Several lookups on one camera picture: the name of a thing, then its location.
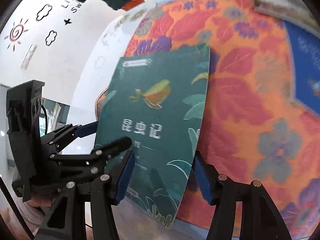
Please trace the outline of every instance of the silver rivet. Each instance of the silver rivet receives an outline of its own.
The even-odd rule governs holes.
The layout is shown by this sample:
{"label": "silver rivet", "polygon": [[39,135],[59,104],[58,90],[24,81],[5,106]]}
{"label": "silver rivet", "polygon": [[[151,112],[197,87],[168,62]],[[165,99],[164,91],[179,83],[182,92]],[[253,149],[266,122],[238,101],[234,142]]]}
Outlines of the silver rivet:
{"label": "silver rivet", "polygon": [[100,179],[103,180],[103,181],[106,181],[110,178],[110,176],[108,174],[103,174],[101,175]]}
{"label": "silver rivet", "polygon": [[219,176],[218,176],[218,179],[220,179],[220,180],[222,180],[222,181],[225,181],[225,180],[227,180],[227,176],[226,175],[224,175],[224,174],[220,174]]}
{"label": "silver rivet", "polygon": [[90,169],[90,171],[91,171],[92,174],[97,174],[99,170],[98,170],[97,167],[92,167],[92,168]]}
{"label": "silver rivet", "polygon": [[261,182],[258,181],[258,180],[255,180],[255,181],[253,182],[253,185],[254,185],[255,187],[260,187],[260,186],[261,186]]}
{"label": "silver rivet", "polygon": [[70,181],[67,183],[67,188],[73,188],[75,186],[75,183],[73,181]]}

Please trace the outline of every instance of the white wall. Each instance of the white wall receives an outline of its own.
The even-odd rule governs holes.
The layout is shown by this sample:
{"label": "white wall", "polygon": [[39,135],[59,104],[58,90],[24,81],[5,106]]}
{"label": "white wall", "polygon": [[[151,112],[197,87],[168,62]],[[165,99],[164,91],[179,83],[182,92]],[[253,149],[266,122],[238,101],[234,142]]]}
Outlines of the white wall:
{"label": "white wall", "polygon": [[[46,5],[49,14],[37,21],[37,13]],[[36,79],[46,83],[43,97],[70,105],[82,69],[107,25],[123,10],[113,11],[102,0],[23,0],[0,34],[0,83],[13,87]],[[10,32],[24,25],[21,36],[10,41]],[[55,40],[46,44],[46,37]],[[26,70],[20,66],[31,45],[37,49]]]}

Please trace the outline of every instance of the orange fabric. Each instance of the orange fabric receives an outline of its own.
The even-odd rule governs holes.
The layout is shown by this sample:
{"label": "orange fabric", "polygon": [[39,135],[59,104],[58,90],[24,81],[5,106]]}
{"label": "orange fabric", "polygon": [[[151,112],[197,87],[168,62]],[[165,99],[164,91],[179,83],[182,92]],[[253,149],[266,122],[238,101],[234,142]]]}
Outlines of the orange fabric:
{"label": "orange fabric", "polygon": [[[320,119],[291,101],[293,62],[283,22],[252,8],[252,0],[165,4],[141,22],[125,56],[210,45],[198,150],[235,181],[260,180],[299,239],[320,219]],[[189,180],[177,217],[209,228],[213,212]],[[240,221],[238,208],[234,236]]]}
{"label": "orange fabric", "polygon": [[144,2],[145,2],[144,0],[135,0],[135,1],[131,0],[131,1],[127,2],[125,4],[125,6],[123,6],[121,9],[124,11],[129,11],[133,7],[136,7],[137,5],[144,3]]}

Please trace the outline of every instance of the sun drawing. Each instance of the sun drawing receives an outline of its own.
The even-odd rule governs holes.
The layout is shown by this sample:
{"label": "sun drawing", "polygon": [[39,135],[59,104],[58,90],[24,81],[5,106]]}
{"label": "sun drawing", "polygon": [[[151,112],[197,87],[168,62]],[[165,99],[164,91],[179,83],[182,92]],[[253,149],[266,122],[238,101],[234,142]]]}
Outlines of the sun drawing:
{"label": "sun drawing", "polygon": [[27,23],[26,20],[24,23],[22,23],[22,19],[20,21],[20,23],[18,25],[15,25],[15,22],[13,23],[13,27],[10,31],[10,34],[8,36],[5,36],[4,39],[6,40],[7,38],[10,39],[11,43],[15,43],[17,41],[18,44],[21,44],[21,41],[18,41],[18,39],[20,38],[20,36],[27,32],[28,30],[25,29],[25,24]]}

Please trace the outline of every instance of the brown object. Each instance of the brown object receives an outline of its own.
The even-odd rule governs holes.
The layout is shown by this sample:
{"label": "brown object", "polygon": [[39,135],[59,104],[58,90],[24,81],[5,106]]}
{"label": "brown object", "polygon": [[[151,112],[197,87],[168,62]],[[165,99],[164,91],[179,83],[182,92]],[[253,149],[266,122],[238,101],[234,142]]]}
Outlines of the brown object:
{"label": "brown object", "polygon": [[144,0],[135,0],[135,1],[129,1],[125,4],[125,6],[123,6],[121,9],[124,11],[129,11],[130,9],[132,9],[133,7],[136,7],[137,5],[144,3]]}

